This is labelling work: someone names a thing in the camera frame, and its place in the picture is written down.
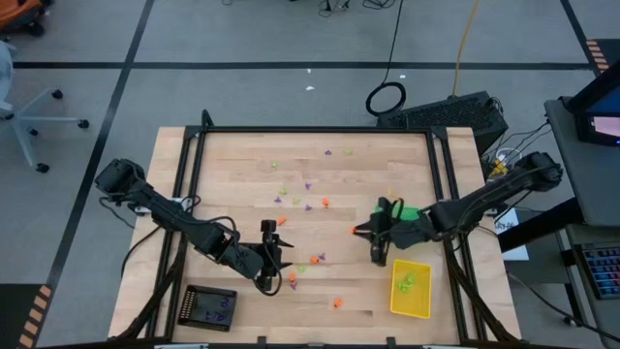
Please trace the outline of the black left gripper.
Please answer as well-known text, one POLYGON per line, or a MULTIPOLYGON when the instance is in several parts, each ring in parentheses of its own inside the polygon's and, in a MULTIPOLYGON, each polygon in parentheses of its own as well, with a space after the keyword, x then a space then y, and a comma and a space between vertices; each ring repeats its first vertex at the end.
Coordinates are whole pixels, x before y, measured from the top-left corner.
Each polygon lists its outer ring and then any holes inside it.
POLYGON ((277 257, 277 251, 279 246, 295 248, 293 245, 284 242, 276 234, 277 222, 275 220, 263 220, 261 222, 262 242, 242 242, 242 251, 252 251, 259 256, 259 261, 262 263, 258 268, 255 258, 250 259, 249 268, 257 270, 253 275, 252 281, 255 287, 259 291, 272 291, 272 281, 277 279, 277 285, 275 291, 279 291, 281 288, 281 271, 286 267, 291 266, 293 263, 282 263, 277 257))

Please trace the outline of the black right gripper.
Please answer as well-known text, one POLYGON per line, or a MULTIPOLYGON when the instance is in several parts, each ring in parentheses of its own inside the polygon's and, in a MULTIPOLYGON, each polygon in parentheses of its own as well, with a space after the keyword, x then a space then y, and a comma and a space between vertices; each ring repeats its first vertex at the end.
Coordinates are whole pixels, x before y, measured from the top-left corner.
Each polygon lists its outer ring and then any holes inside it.
POLYGON ((371 222, 367 221, 356 226, 356 235, 371 240, 371 260, 377 266, 384 266, 390 245, 389 231, 401 221, 404 200, 398 198, 390 202, 386 197, 381 197, 378 208, 371 214, 371 222))

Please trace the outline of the yellow plastic basket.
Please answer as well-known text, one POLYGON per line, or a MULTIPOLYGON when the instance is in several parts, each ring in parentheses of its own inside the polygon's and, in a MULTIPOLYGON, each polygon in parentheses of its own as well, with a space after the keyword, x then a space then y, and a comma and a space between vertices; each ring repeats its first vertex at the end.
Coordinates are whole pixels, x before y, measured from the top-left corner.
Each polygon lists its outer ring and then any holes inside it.
POLYGON ((389 309, 392 313, 429 319, 432 305, 432 268, 427 264, 396 259, 393 262, 390 286, 389 309), (406 275, 415 276, 416 285, 409 285, 411 291, 403 294, 398 291, 399 281, 406 275))

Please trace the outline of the black plastic basket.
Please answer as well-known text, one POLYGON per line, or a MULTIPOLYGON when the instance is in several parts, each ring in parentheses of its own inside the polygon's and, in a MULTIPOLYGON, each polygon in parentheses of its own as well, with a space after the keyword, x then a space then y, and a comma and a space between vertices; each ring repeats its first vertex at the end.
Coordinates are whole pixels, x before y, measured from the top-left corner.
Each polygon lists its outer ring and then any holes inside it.
POLYGON ((177 324, 218 332, 231 329, 236 306, 237 292, 234 290, 188 285, 183 296, 177 324), (230 300, 228 307, 222 307, 223 298, 230 300), (205 319, 205 312, 213 313, 212 320, 205 319), (217 321, 217 315, 224 315, 225 321, 217 321))

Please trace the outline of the black computer case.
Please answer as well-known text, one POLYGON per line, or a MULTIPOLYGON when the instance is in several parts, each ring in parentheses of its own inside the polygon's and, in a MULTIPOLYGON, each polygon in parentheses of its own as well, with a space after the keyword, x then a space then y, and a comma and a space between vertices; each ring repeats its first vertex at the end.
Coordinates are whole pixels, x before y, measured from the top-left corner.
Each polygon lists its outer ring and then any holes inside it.
POLYGON ((508 130, 498 99, 486 91, 379 116, 378 127, 422 129, 431 127, 471 128, 482 155, 508 130))

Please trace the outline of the white paper sheet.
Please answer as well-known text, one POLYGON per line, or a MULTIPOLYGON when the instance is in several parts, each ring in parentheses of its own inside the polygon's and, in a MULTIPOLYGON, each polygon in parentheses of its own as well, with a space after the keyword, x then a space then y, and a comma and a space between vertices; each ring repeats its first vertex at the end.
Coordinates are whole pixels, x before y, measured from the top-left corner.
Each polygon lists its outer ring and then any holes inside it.
MULTIPOLYGON (((504 216, 502 216, 495 223, 495 231, 498 236, 507 231, 508 229, 515 227, 519 224, 518 217, 514 208, 510 209, 504 216)), ((527 248, 522 245, 515 249, 503 253, 503 260, 505 262, 519 262, 528 261, 529 254, 527 248)))

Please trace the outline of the black desk beam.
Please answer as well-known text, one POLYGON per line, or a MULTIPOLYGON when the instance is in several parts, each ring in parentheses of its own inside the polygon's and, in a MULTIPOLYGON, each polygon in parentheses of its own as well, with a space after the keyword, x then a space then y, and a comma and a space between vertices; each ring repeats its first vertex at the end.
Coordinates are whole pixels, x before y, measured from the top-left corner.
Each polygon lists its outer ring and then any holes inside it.
POLYGON ((562 230, 567 225, 583 222, 577 198, 571 198, 500 234, 498 237, 500 249, 502 252, 508 252, 562 230))

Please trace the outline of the grey desk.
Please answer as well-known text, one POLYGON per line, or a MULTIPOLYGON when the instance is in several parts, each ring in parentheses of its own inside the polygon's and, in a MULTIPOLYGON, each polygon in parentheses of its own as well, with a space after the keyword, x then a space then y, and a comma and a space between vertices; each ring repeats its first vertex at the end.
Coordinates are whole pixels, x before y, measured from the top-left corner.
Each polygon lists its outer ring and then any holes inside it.
POLYGON ((620 227, 620 146, 582 142, 561 100, 543 106, 585 222, 620 227))

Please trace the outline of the backlit keyboard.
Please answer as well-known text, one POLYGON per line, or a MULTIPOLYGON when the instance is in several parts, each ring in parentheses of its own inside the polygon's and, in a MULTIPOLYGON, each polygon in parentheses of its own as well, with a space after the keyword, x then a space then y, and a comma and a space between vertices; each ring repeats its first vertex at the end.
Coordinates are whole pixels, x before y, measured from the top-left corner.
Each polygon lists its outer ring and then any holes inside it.
POLYGON ((620 299, 620 245, 587 243, 575 249, 595 296, 599 300, 620 299))

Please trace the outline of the black monitor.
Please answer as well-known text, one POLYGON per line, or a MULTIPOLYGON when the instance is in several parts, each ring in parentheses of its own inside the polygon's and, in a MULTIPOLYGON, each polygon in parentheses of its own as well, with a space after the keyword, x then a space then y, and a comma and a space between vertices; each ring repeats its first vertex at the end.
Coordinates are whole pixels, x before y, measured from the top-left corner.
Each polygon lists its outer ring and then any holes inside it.
POLYGON ((577 137, 585 143, 620 146, 620 60, 565 103, 577 137))

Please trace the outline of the white office chair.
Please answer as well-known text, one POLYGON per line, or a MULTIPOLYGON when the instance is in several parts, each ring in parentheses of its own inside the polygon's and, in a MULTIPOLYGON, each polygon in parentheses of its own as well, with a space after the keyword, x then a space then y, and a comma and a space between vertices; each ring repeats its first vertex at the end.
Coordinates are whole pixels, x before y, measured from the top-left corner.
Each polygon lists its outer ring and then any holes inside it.
POLYGON ((32 122, 73 123, 79 129, 88 129, 87 119, 78 119, 68 116, 44 115, 43 109, 54 101, 62 101, 64 93, 58 88, 48 88, 20 108, 7 101, 7 96, 13 84, 14 61, 12 53, 16 48, 0 40, 0 120, 7 122, 18 140, 28 165, 38 173, 46 174, 49 165, 39 162, 35 158, 30 137, 39 135, 39 131, 32 127, 32 122))

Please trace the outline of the orange chair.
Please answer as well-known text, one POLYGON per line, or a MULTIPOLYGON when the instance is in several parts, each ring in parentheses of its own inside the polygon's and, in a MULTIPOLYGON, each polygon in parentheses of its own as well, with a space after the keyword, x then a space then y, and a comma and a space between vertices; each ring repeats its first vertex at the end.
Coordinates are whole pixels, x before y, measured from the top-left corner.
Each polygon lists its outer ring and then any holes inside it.
POLYGON ((25 30, 41 37, 45 29, 39 22, 54 0, 0 0, 0 33, 25 30))

